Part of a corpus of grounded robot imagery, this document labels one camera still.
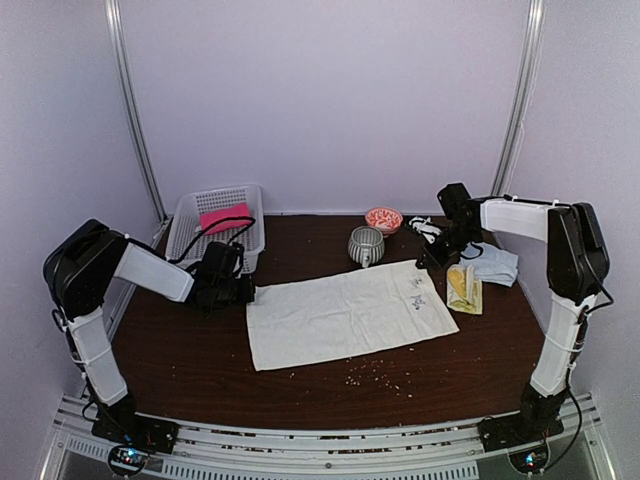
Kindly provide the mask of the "beige towel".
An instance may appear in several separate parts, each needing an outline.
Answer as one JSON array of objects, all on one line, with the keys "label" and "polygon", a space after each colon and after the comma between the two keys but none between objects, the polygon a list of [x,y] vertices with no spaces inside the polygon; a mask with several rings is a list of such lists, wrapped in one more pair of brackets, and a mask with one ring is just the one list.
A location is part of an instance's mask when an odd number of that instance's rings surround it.
[{"label": "beige towel", "polygon": [[376,353],[459,330],[429,274],[411,260],[260,287],[246,320],[257,371]]}]

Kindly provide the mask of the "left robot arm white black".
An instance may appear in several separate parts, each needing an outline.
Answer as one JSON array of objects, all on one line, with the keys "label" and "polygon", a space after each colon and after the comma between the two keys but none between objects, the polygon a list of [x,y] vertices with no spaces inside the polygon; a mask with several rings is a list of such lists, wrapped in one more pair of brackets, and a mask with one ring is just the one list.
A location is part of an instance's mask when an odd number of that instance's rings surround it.
[{"label": "left robot arm white black", "polygon": [[52,317],[97,408],[93,435],[128,445],[154,445],[177,433],[173,422],[146,420],[137,411],[105,318],[114,286],[122,292],[144,289],[204,315],[254,300],[252,276],[243,270],[245,248],[236,236],[211,241],[200,259],[187,259],[209,231],[203,228],[180,254],[168,257],[89,219],[45,260],[42,273],[54,304]]}]

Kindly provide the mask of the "pink microfibre towel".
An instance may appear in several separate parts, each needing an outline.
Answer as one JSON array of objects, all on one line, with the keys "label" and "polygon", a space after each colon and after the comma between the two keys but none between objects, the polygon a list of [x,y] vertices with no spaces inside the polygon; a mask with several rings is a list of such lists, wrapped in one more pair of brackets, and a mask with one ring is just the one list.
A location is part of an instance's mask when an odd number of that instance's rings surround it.
[{"label": "pink microfibre towel", "polygon": [[252,221],[253,217],[249,205],[242,202],[201,214],[199,230],[204,231],[206,235],[214,235],[226,230],[248,226]]}]

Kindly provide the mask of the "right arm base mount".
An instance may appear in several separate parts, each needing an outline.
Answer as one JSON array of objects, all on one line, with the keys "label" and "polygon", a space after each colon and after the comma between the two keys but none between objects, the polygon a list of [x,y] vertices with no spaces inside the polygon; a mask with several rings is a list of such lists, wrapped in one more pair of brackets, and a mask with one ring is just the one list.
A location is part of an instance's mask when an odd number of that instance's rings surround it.
[{"label": "right arm base mount", "polygon": [[531,426],[519,414],[486,417],[478,423],[477,428],[485,452],[540,443],[550,436],[564,432],[559,419],[553,419],[543,426]]}]

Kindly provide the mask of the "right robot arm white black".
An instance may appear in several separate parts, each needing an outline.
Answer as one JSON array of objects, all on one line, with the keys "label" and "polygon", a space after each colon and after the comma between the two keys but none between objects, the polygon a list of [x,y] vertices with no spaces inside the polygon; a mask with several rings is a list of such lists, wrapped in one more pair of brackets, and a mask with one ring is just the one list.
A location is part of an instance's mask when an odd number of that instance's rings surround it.
[{"label": "right robot arm white black", "polygon": [[518,411],[482,420],[481,439],[486,448],[497,449],[562,433],[560,410],[573,397],[572,371],[589,319],[614,302],[605,287],[610,256],[594,206],[508,195],[474,197],[462,183],[446,185],[437,199],[448,223],[434,241],[425,243],[419,268],[450,265],[487,232],[537,240],[546,247],[549,317],[539,359]]}]

